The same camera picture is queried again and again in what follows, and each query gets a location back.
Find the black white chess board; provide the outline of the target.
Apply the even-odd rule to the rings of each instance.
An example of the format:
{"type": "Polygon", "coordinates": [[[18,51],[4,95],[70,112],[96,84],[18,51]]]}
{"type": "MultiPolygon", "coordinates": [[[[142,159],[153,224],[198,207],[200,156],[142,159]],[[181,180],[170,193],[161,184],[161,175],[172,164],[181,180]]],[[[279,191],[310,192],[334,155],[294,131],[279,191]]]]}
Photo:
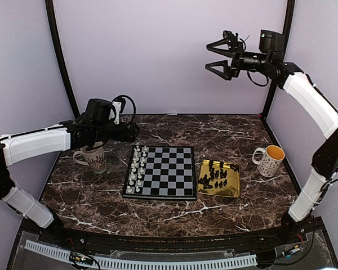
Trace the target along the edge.
{"type": "Polygon", "coordinates": [[[125,199],[195,201],[194,149],[134,145],[124,179],[125,199]]]}

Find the gold metal tray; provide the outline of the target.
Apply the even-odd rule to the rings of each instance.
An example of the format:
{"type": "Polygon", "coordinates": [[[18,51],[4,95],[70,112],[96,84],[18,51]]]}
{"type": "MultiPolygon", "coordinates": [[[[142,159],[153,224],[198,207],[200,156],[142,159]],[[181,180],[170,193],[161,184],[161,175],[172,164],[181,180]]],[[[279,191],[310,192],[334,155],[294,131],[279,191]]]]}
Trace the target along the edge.
{"type": "Polygon", "coordinates": [[[240,167],[235,163],[207,160],[201,162],[197,180],[199,194],[238,198],[240,196],[240,167]]]}

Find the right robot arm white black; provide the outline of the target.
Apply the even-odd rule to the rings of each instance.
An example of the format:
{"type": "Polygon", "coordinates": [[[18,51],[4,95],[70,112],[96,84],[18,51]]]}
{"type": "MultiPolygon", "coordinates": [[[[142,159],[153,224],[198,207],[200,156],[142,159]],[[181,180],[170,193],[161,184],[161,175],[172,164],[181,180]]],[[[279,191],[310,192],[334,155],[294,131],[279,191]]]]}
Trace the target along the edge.
{"type": "Polygon", "coordinates": [[[259,51],[251,52],[245,41],[231,31],[223,31],[218,41],[206,45],[208,51],[231,59],[206,64],[205,68],[224,80],[241,71],[260,73],[292,97],[312,120],[322,144],[313,153],[308,179],[283,214],[276,239],[288,244],[298,234],[299,225],[320,204],[338,173],[338,108],[317,88],[309,74],[295,63],[285,61],[287,37],[283,33],[261,30],[259,51]]]}

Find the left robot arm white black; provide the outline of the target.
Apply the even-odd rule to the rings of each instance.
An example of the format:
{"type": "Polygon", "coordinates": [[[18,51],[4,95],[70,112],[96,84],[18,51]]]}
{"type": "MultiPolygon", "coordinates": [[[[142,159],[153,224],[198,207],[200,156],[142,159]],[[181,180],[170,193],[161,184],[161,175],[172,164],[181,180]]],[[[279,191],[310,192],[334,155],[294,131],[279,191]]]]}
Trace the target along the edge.
{"type": "Polygon", "coordinates": [[[59,226],[61,220],[13,181],[8,167],[52,152],[80,148],[97,150],[108,141],[133,142],[140,130],[135,119],[131,118],[128,122],[120,120],[126,102],[131,100],[131,97],[123,94],[112,101],[92,98],[85,112],[74,120],[0,136],[0,201],[46,229],[46,236],[54,244],[64,245],[68,241],[68,232],[59,226]]]}

